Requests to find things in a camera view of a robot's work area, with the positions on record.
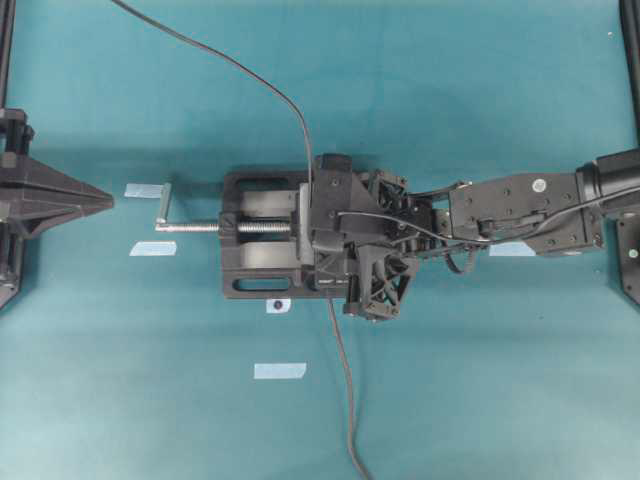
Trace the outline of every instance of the black plastic part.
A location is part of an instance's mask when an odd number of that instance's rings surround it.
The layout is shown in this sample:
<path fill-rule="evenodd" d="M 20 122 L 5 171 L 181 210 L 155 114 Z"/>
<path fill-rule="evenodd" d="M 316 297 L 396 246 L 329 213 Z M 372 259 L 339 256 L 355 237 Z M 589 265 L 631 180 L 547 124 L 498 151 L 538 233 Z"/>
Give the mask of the black plastic part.
<path fill-rule="evenodd" d="M 480 233 L 500 238 L 525 234 L 533 224 L 521 219 L 549 216 L 582 200 L 575 174 L 527 173 L 475 183 L 449 194 L 453 233 L 477 238 Z M 584 252 L 603 245 L 600 217 L 589 211 L 566 215 L 539 235 L 525 242 L 538 255 Z"/>
<path fill-rule="evenodd" d="M 622 289 L 631 300 L 640 303 L 640 218 L 618 220 L 616 234 Z"/>
<path fill-rule="evenodd" d="M 218 236 L 226 298 L 344 297 L 344 274 L 343 282 L 319 290 L 314 266 L 303 265 L 299 258 L 296 237 L 304 232 L 297 225 L 298 192 L 307 182 L 308 174 L 303 171 L 232 172 L 225 176 Z M 249 197 L 255 205 L 251 211 L 247 207 Z M 252 219 L 290 220 L 293 230 L 278 238 L 238 232 L 238 222 Z M 276 280 L 284 282 L 285 287 Z M 256 288 L 243 288 L 247 283 Z"/>

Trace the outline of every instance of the white label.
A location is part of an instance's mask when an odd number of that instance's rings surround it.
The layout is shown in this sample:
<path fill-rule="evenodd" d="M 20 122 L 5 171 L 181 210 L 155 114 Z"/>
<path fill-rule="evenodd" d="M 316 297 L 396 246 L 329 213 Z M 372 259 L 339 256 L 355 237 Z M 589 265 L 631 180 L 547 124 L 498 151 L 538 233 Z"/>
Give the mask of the white label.
<path fill-rule="evenodd" d="M 125 197 L 131 198 L 160 198 L 164 185 L 147 185 L 145 183 L 127 183 Z"/>
<path fill-rule="evenodd" d="M 297 380 L 304 377 L 306 363 L 256 363 L 253 366 L 254 380 Z"/>
<path fill-rule="evenodd" d="M 176 254 L 176 242 L 138 242 L 129 252 L 130 257 L 172 257 Z"/>

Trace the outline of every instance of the bolt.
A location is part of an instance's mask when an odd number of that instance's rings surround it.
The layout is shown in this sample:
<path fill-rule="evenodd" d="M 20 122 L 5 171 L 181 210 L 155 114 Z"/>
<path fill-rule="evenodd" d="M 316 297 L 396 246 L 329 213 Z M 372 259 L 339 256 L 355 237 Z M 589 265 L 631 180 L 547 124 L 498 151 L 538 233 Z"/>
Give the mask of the bolt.
<path fill-rule="evenodd" d="M 544 178 L 536 178 L 531 184 L 531 188 L 536 193 L 542 193 L 547 189 L 547 181 Z"/>

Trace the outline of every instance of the black metal frame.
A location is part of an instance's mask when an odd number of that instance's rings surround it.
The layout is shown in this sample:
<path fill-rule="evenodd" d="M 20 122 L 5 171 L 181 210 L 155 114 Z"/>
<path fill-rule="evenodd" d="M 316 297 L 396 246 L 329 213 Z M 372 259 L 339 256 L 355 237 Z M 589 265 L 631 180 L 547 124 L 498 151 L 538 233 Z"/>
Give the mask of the black metal frame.
<path fill-rule="evenodd" d="M 56 225 L 113 207 L 111 195 L 29 156 L 27 115 L 5 106 L 16 1 L 0 1 L 0 308 L 21 286 L 28 239 Z"/>

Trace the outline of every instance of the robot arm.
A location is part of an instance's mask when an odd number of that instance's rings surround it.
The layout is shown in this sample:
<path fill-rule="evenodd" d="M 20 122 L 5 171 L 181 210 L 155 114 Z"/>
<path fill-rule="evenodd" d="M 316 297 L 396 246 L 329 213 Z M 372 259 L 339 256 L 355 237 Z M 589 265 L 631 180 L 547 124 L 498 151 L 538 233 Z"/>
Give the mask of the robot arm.
<path fill-rule="evenodd" d="M 537 255 L 602 249 L 602 223 L 618 221 L 625 291 L 634 300 L 640 234 L 640 150 L 601 157 L 575 173 L 532 173 L 411 193 L 388 172 L 355 172 L 325 154 L 307 172 L 225 177 L 218 223 L 170 224 L 165 188 L 156 229 L 220 235 L 228 298 L 344 298 L 344 311 L 373 321 L 397 316 L 425 259 L 454 273 L 491 245 L 522 241 Z M 434 208 L 448 200 L 448 208 Z M 459 267 L 453 254 L 466 252 Z"/>

